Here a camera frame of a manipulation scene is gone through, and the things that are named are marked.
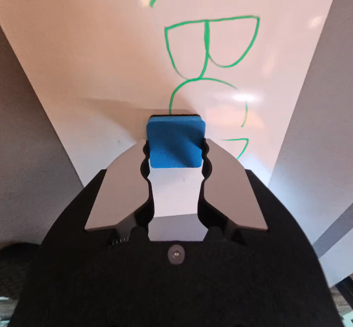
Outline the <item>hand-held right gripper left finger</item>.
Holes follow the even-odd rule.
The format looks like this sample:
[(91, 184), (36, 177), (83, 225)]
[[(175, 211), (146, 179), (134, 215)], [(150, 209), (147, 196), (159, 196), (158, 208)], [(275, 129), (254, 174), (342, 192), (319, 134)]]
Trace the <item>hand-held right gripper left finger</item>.
[(85, 231), (113, 229), (120, 242), (129, 241), (135, 227), (148, 231), (154, 217), (149, 173), (149, 144), (140, 140), (107, 167)]

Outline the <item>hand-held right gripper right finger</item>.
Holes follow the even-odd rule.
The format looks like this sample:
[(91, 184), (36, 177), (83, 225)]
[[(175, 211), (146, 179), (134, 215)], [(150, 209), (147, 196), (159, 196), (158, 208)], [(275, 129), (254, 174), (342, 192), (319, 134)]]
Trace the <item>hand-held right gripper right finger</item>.
[(226, 239), (240, 229), (267, 232), (268, 225), (245, 168), (209, 138), (202, 145), (202, 175), (197, 216), (207, 229), (218, 227)]

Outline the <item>blue foam eraser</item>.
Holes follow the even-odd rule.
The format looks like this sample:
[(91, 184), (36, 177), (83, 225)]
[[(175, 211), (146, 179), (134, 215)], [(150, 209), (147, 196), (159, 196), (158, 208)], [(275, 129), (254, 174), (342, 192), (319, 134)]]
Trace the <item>blue foam eraser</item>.
[(147, 122), (151, 167), (201, 167), (204, 137), (205, 122), (197, 114), (152, 115)]

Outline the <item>small white whiteboard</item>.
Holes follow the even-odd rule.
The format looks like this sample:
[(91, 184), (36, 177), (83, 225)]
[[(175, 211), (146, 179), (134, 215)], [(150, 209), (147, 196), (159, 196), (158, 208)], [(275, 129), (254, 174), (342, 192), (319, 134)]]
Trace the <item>small white whiteboard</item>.
[(196, 113), (268, 185), (333, 0), (1, 0), (1, 26), (86, 185)]

